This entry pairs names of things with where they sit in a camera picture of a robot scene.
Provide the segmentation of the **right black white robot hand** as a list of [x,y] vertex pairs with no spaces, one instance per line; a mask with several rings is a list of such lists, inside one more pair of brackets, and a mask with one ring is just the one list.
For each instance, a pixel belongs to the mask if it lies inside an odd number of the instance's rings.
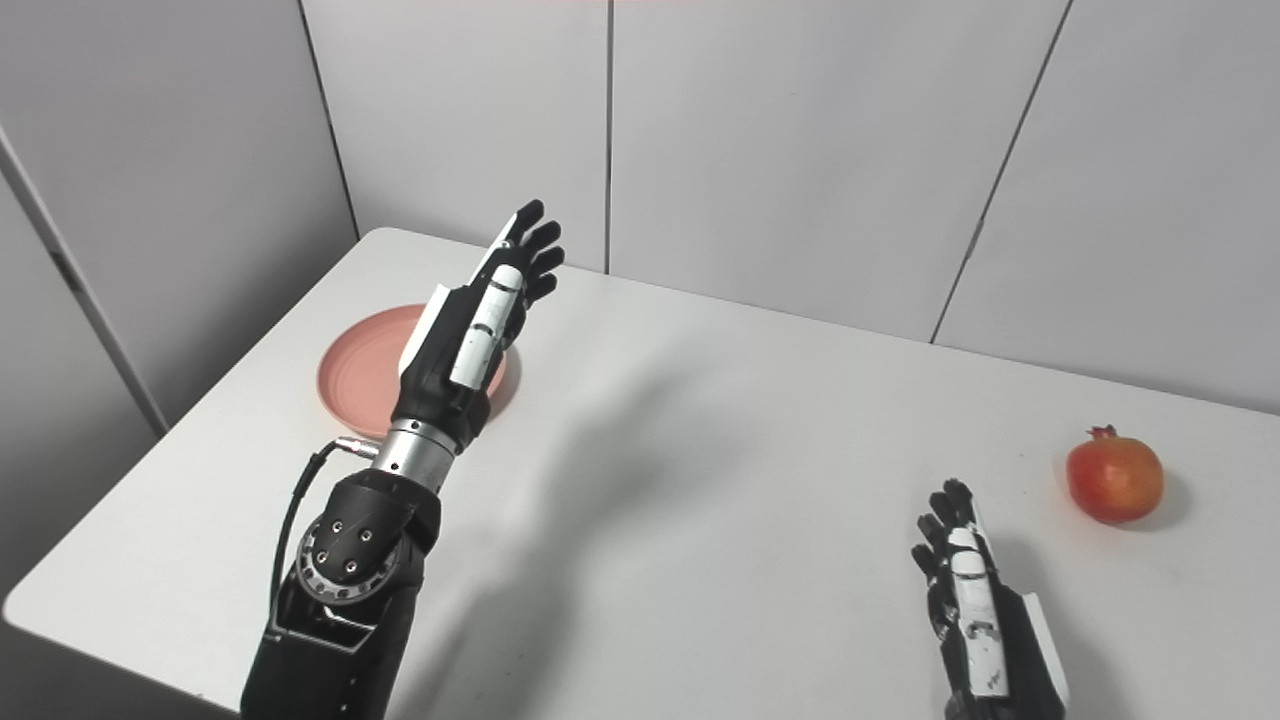
[[1034,593],[1004,583],[972,489],[947,479],[916,519],[911,559],[948,682],[946,719],[1064,719],[1065,671]]

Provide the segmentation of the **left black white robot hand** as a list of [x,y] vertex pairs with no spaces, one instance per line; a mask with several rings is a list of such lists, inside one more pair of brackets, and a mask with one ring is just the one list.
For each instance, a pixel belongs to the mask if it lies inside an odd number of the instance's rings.
[[561,224],[544,214],[540,199],[525,204],[463,284],[434,288],[399,356],[392,420],[440,432],[454,454],[481,433],[497,364],[530,307],[556,291],[556,270],[564,263]]

